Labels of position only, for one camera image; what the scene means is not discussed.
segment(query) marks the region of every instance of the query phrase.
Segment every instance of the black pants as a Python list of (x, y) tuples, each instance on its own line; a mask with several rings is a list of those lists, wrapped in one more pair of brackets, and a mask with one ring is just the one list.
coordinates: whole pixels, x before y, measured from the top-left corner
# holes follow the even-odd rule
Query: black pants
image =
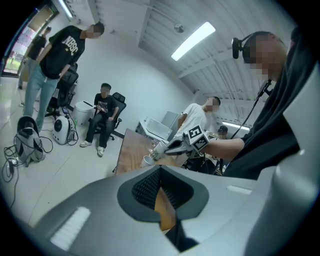
[(98, 124), (104, 122), (104, 125), (101, 128), (100, 139), (99, 139), (99, 146), (106, 148), (107, 141), (110, 137), (110, 134), (115, 129), (115, 123), (113, 121), (108, 121), (108, 117), (104, 117), (102, 114), (96, 114), (89, 125), (88, 132), (86, 133), (85, 140), (87, 142), (92, 143), (95, 135), (95, 130), (98, 127)]

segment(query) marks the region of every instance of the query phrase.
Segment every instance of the black jacket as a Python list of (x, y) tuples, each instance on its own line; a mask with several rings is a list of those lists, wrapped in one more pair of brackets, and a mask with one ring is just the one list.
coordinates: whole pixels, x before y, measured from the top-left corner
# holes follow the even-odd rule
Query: black jacket
[(299, 150), (283, 112), (305, 85), (315, 63), (316, 57), (299, 28), (295, 28), (280, 79), (252, 129), (242, 138), (244, 148), (229, 164), (225, 176), (256, 180), (262, 169), (276, 166), (283, 158)]

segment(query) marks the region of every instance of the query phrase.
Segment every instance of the white wall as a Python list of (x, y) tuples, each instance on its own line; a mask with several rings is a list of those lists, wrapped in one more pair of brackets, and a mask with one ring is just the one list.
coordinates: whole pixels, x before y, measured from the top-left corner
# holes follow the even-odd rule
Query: white wall
[(78, 101), (93, 104), (101, 84), (110, 84), (111, 94), (124, 95), (127, 104), (119, 133), (134, 130), (145, 116), (161, 121), (167, 111), (180, 113), (192, 103), (192, 92), (169, 69), (113, 35), (87, 39), (77, 63), (79, 78), (71, 105)]
[(59, 32), (66, 26), (68, 26), (70, 21), (63, 13), (59, 13), (53, 20), (50, 21), (48, 26), (51, 27), (51, 32), (48, 34), (47, 38), (52, 37), (55, 33)]

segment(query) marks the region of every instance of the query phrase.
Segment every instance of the backpack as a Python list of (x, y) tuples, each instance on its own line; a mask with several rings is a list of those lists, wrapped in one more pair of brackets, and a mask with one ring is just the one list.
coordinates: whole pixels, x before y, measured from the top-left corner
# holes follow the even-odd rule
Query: backpack
[(45, 158), (37, 124), (30, 116), (23, 116), (19, 119), (14, 145), (19, 160), (26, 167), (30, 162), (39, 162)]

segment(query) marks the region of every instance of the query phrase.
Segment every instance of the white floor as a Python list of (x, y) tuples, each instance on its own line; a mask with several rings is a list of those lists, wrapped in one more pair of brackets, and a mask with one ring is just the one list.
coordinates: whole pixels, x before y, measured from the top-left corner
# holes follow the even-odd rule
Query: white floor
[[(17, 123), (23, 111), (19, 104), (21, 98), (24, 100), (26, 85), (19, 91), (17, 83), (17, 78), (2, 77), (0, 80), (1, 169), (5, 163), (3, 148), (14, 144)], [(36, 102), (34, 107), (39, 109), (39, 103)], [(34, 111), (33, 118), (36, 117), (37, 112)], [(8, 205), (13, 202), (14, 186), (19, 177), (12, 212), (32, 227), (46, 212), (74, 192), (91, 182), (112, 176), (122, 144), (122, 139), (117, 136), (113, 141), (109, 139), (104, 156), (100, 158), (96, 150), (99, 135), (95, 135), (91, 146), (81, 148), (79, 144), (85, 139), (87, 127), (77, 126), (78, 143), (74, 146), (60, 145), (53, 140), (52, 132), (47, 131), (53, 129), (53, 124), (53, 117), (46, 117), (43, 131), (40, 132), (41, 136), (53, 141), (53, 151), (46, 154), (43, 161), (31, 163), (29, 167), (19, 166), (18, 170), (15, 168), (13, 179), (9, 183), (5, 183), (2, 175), (0, 176), (1, 192)], [(42, 142), (44, 149), (49, 151), (51, 143), (47, 139)]]

